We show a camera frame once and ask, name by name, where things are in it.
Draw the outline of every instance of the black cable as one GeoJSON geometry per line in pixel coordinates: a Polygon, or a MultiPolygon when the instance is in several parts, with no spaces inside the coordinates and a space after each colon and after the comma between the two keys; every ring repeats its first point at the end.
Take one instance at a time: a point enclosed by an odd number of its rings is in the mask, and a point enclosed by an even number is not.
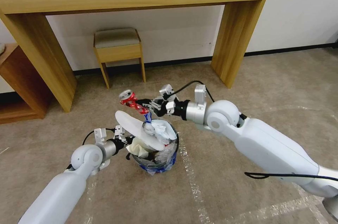
{"type": "Polygon", "coordinates": [[[94,131],[91,131],[90,133],[87,134],[87,136],[85,137],[84,141],[82,142],[82,145],[85,144],[87,138],[88,138],[92,133],[94,133],[94,131]]]}
{"type": "MultiPolygon", "coordinates": [[[[184,85],[183,87],[181,87],[179,90],[177,90],[177,91],[175,91],[174,93],[168,95],[168,97],[170,97],[170,96],[172,96],[172,95],[174,95],[174,94],[177,94],[178,92],[181,92],[183,89],[185,89],[186,87],[188,87],[189,85],[191,85],[192,83],[195,83],[195,82],[204,85],[203,82],[201,82],[201,81],[191,81],[191,82],[189,82],[188,84],[186,84],[186,85],[184,85]]],[[[212,98],[212,96],[211,96],[209,90],[208,90],[207,88],[205,88],[205,89],[206,89],[208,95],[210,96],[210,99],[211,99],[213,102],[215,102],[215,100],[212,98]]]]}
{"type": "Polygon", "coordinates": [[[328,179],[338,182],[338,178],[333,178],[330,176],[318,176],[318,175],[303,175],[303,174],[269,174],[269,173],[253,173],[253,172],[244,172],[250,178],[253,179],[265,179],[270,176],[280,176],[280,177],[304,177],[304,178],[321,178],[328,179]]]}
{"type": "MultiPolygon", "coordinates": [[[[115,129],[111,129],[111,128],[106,128],[106,130],[109,130],[109,131],[112,131],[112,132],[115,132],[115,129]]],[[[94,133],[94,131],[91,131],[90,133],[87,134],[87,136],[85,137],[84,141],[82,142],[82,145],[85,144],[87,138],[92,134],[94,133]]]]}

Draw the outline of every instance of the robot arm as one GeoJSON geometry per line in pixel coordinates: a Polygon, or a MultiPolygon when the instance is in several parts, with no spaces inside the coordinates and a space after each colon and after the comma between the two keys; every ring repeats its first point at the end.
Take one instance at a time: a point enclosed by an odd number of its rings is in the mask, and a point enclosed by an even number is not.
{"type": "MultiPolygon", "coordinates": [[[[136,103],[159,117],[180,116],[193,121],[199,129],[224,135],[252,162],[269,173],[278,173],[278,179],[324,197],[324,207],[338,221],[338,171],[318,165],[299,144],[263,121],[248,118],[229,101],[219,100],[207,107],[208,90],[203,84],[195,88],[195,102],[179,101],[177,92],[165,85],[161,96],[136,103]]],[[[85,191],[87,178],[107,167],[110,157],[132,142],[132,138],[124,137],[121,126],[115,128],[114,139],[105,140],[105,129],[96,129],[94,135],[95,145],[83,145],[74,151],[71,168],[50,181],[19,224],[65,223],[85,191]]]]}
{"type": "Polygon", "coordinates": [[[71,156],[71,166],[55,176],[21,217],[19,224],[62,224],[68,219],[86,189],[86,180],[107,167],[110,158],[131,144],[118,125],[114,138],[105,140],[105,128],[94,130],[95,145],[82,145],[71,156]]]}
{"type": "Polygon", "coordinates": [[[287,174],[289,176],[276,177],[294,182],[313,195],[324,197],[323,205],[338,221],[337,170],[318,165],[298,143],[265,122],[248,118],[229,101],[219,100],[207,107],[206,92],[205,85],[197,85],[195,102],[179,101],[171,85],[165,85],[160,90],[162,101],[159,101],[161,97],[157,97],[145,106],[158,116],[165,113],[181,116],[183,120],[193,121],[199,129],[224,135],[234,142],[239,152],[268,173],[287,174]]]}

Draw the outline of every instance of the wooden table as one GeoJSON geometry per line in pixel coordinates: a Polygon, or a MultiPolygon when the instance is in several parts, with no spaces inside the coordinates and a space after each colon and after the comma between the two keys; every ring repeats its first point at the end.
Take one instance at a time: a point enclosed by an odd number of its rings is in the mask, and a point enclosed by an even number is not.
{"type": "Polygon", "coordinates": [[[265,0],[0,0],[0,18],[62,108],[69,112],[76,79],[46,15],[225,5],[211,66],[230,88],[264,3],[265,0]]]}

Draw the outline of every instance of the white wall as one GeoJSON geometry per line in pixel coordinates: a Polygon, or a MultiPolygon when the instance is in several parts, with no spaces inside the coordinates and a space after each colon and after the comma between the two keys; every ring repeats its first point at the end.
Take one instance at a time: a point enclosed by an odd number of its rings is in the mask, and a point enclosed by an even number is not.
{"type": "MultiPolygon", "coordinates": [[[[50,16],[48,20],[73,70],[97,68],[93,33],[134,27],[145,62],[211,56],[223,7],[174,8],[50,16]]],[[[0,22],[0,42],[14,39],[0,22]]],[[[337,0],[267,0],[247,51],[335,42],[337,0]]]]}

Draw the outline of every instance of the floor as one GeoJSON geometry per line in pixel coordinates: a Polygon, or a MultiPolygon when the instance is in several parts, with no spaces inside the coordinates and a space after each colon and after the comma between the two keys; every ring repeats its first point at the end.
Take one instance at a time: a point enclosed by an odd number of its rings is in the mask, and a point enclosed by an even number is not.
{"type": "MultiPolygon", "coordinates": [[[[245,57],[232,89],[209,62],[146,69],[111,78],[79,77],[72,111],[56,101],[44,120],[0,125],[0,223],[17,223],[47,183],[69,164],[88,132],[114,127],[123,110],[121,91],[152,98],[167,83],[174,89],[191,80],[206,84],[214,99],[227,99],[250,117],[259,118],[300,143],[314,161],[338,168],[338,50],[315,49],[245,57]]],[[[179,94],[194,99],[194,87],[179,94]]],[[[67,223],[334,223],[321,199],[274,178],[254,180],[245,171],[261,170],[225,137],[199,131],[191,122],[165,117],[180,133],[180,154],[172,170],[150,176],[126,150],[90,177],[67,223]]]]}

